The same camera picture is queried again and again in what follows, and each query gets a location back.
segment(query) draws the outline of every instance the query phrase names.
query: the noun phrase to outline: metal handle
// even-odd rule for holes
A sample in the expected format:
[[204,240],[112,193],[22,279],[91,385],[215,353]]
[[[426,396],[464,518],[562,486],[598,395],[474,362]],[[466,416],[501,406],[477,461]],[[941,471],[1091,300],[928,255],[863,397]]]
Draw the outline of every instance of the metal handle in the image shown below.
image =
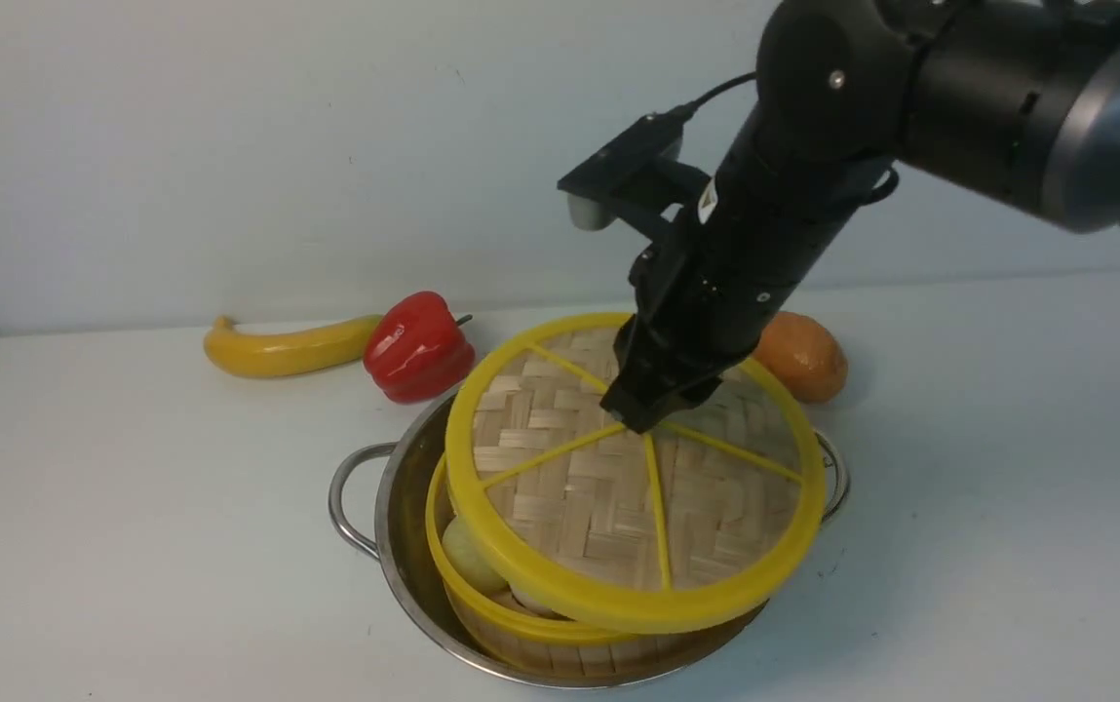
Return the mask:
[[823,452],[823,466],[827,467],[831,464],[832,470],[837,474],[837,485],[832,488],[832,497],[828,498],[828,505],[823,507],[823,518],[819,521],[819,524],[827,525],[829,520],[832,520],[837,512],[841,511],[841,507],[846,505],[846,498],[850,496],[850,471],[849,468],[846,468],[846,461],[841,459],[836,446],[832,446],[823,432],[816,431],[815,439],[819,440],[819,449]]
[[367,448],[356,450],[351,457],[344,458],[338,470],[334,471],[334,479],[329,480],[329,521],[334,523],[334,528],[338,530],[338,536],[349,543],[361,554],[368,555],[370,559],[380,561],[377,542],[368,539],[356,531],[354,525],[347,521],[347,515],[342,511],[342,489],[347,485],[347,477],[361,464],[372,461],[374,458],[385,458],[394,453],[394,443],[379,443],[367,446]]

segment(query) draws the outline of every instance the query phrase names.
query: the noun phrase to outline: cable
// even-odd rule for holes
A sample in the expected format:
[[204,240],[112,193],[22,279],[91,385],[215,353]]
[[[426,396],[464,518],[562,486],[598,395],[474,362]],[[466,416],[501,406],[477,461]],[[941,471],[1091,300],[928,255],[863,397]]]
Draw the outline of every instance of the cable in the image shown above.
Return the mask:
[[749,74],[734,77],[734,79],[725,81],[725,83],[721,83],[719,85],[716,85],[716,87],[708,90],[708,92],[703,93],[702,96],[699,97],[698,100],[694,100],[693,102],[685,102],[684,105],[672,107],[670,114],[689,120],[690,118],[696,115],[698,110],[701,110],[701,107],[706,105],[706,103],[711,102],[711,100],[719,97],[721,94],[728,93],[729,90],[734,90],[735,87],[750,83],[750,81],[755,79],[756,76],[758,76],[758,74],[750,72]]

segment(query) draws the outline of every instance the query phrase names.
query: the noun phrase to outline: yellow spoke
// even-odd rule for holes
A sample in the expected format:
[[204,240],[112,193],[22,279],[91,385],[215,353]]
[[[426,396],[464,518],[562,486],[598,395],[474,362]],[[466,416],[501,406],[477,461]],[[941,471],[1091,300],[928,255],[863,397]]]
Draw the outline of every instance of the yellow spoke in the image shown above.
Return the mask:
[[699,443],[710,446],[716,450],[724,450],[724,452],[728,453],[729,457],[737,457],[748,464],[755,464],[755,466],[759,466],[766,471],[777,474],[777,476],[783,477],[783,479],[791,479],[793,483],[801,485],[801,476],[795,474],[795,471],[791,471],[790,468],[772,461],[772,459],[759,457],[758,453],[752,453],[746,449],[738,449],[737,446],[732,446],[726,441],[720,441],[719,439],[716,439],[715,436],[703,434],[701,431],[692,430],[692,428],[689,427],[681,427],[679,423],[663,422],[661,427],[665,428],[668,431],[684,436],[685,439],[692,439]]
[[654,440],[642,437],[645,448],[645,471],[651,479],[651,511],[654,512],[654,547],[659,559],[659,584],[663,591],[672,590],[672,564],[668,562],[668,523],[663,506],[663,479],[659,475],[659,459],[654,455]]
[[551,459],[563,457],[564,453],[580,449],[582,446],[588,446],[595,443],[596,441],[607,439],[608,436],[618,434],[622,431],[625,431],[625,425],[616,423],[616,425],[600,428],[600,430],[594,432],[594,434],[579,436],[577,439],[569,441],[569,443],[556,446],[554,449],[547,450],[545,453],[538,455],[538,457],[530,458],[529,461],[524,461],[519,466],[512,467],[510,470],[502,471],[496,476],[484,479],[483,489],[489,489],[503,483],[503,480],[510,480],[524,471],[533,470],[533,468],[536,468],[547,461],[551,461]]
[[598,390],[599,392],[607,392],[607,383],[596,377],[595,374],[587,372],[586,368],[582,368],[581,366],[573,364],[572,361],[569,361],[568,358],[564,358],[563,356],[556,354],[554,350],[548,350],[547,348],[538,346],[538,344],[531,344],[530,352],[534,352],[534,354],[542,356],[548,361],[551,361],[552,364],[560,366],[560,368],[566,369],[566,372],[573,374],[575,376],[581,378],[582,381],[586,381],[591,386],[595,386],[595,389]]

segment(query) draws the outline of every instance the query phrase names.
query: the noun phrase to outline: stainless steel pot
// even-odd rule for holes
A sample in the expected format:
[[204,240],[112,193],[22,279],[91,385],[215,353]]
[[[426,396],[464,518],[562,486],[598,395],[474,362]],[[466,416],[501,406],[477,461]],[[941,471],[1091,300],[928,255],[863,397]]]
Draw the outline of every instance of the stainless steel pot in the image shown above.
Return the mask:
[[[424,499],[430,487],[430,478],[444,452],[444,436],[447,431],[447,415],[456,391],[440,396],[429,409],[412,422],[398,443],[379,443],[356,450],[347,457],[329,484],[329,520],[338,533],[357,551],[381,563],[382,573],[394,598],[403,607],[412,623],[417,624],[435,644],[447,649],[456,658],[483,670],[487,674],[554,690],[599,690],[622,687],[622,685],[644,683],[684,668],[710,656],[735,636],[740,628],[730,627],[725,637],[710,637],[701,647],[689,650],[683,658],[671,658],[654,670],[636,672],[634,675],[589,676],[534,675],[532,672],[508,666],[496,658],[480,653],[472,637],[456,618],[442,578],[435,568],[430,549],[426,545]],[[849,490],[849,476],[834,450],[827,440],[821,440],[830,466],[837,471],[836,490],[829,502],[823,521],[836,514]],[[364,462],[374,458],[389,458],[386,469],[377,488],[373,534],[368,539],[351,525],[342,507],[342,490],[347,476]]]

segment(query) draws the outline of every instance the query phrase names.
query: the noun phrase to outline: red bell pepper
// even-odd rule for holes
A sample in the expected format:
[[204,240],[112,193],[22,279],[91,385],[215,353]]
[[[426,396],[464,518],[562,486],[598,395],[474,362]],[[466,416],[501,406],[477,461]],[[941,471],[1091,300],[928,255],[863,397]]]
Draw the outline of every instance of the red bell pepper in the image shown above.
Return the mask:
[[368,337],[365,369],[392,403],[421,403],[460,382],[476,353],[438,292],[404,298]]

